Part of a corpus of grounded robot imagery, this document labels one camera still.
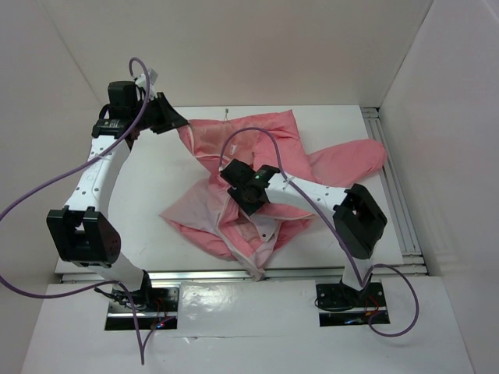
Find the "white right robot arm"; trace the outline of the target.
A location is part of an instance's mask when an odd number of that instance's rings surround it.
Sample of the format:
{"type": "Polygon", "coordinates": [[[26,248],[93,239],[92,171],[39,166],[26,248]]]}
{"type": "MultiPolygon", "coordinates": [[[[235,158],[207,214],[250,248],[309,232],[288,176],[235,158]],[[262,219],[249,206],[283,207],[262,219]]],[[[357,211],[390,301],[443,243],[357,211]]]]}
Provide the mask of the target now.
{"type": "Polygon", "coordinates": [[[249,215],[280,204],[320,217],[347,256],[340,287],[343,302],[358,305],[366,298],[373,252],[388,220],[365,186],[330,187],[269,165],[254,171],[238,160],[221,167],[220,176],[230,185],[229,195],[249,215]]]}

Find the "pink zip-up jacket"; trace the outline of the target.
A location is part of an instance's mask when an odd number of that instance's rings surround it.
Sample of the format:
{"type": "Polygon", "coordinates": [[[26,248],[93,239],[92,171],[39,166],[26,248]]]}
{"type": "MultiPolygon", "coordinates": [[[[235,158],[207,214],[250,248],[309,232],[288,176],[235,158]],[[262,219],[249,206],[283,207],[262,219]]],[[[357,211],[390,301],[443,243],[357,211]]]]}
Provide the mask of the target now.
{"type": "Polygon", "coordinates": [[[206,253],[238,262],[256,281],[273,252],[305,231],[314,210],[297,193],[305,181],[324,186],[315,203],[334,206],[334,190],[343,190],[378,172],[387,160],[384,146],[361,139],[307,154],[292,111],[228,121],[194,119],[178,130],[192,156],[209,171],[161,218],[206,253]],[[233,161],[253,170],[278,168],[266,197],[276,195],[253,214],[230,196],[220,171],[233,161]]]}

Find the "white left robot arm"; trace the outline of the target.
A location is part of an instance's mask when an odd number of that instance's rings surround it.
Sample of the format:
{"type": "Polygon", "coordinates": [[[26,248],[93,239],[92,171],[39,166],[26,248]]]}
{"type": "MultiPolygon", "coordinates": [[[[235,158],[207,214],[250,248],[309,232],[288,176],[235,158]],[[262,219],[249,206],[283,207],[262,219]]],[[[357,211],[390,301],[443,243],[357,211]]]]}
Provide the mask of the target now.
{"type": "Polygon", "coordinates": [[[92,128],[89,157],[73,194],[62,209],[49,211],[46,222],[62,261],[123,284],[125,290],[116,294],[143,311],[154,301],[150,277],[122,254],[120,234],[108,219],[109,203],[140,133],[162,134],[188,122],[146,75],[110,83],[108,99],[92,128]]]}

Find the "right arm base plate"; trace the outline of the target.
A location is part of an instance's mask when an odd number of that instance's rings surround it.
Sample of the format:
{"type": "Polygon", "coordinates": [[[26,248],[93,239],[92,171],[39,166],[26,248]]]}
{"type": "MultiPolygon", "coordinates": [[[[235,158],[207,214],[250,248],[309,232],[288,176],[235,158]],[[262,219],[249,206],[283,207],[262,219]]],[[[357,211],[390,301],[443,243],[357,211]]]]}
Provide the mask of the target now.
{"type": "Polygon", "coordinates": [[[363,291],[342,283],[316,284],[314,305],[320,327],[389,324],[390,317],[381,282],[372,282],[363,291]]]}

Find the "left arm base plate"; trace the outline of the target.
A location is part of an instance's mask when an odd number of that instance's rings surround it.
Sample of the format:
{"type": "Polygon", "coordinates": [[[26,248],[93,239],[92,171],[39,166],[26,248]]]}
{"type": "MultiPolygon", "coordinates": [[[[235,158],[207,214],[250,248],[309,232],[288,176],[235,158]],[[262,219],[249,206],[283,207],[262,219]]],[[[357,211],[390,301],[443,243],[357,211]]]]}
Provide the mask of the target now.
{"type": "MultiPolygon", "coordinates": [[[[176,330],[178,326],[179,287],[153,288],[151,300],[136,304],[140,330],[176,330]]],[[[133,312],[123,291],[106,291],[108,311],[104,329],[107,331],[134,330],[133,312]]]]}

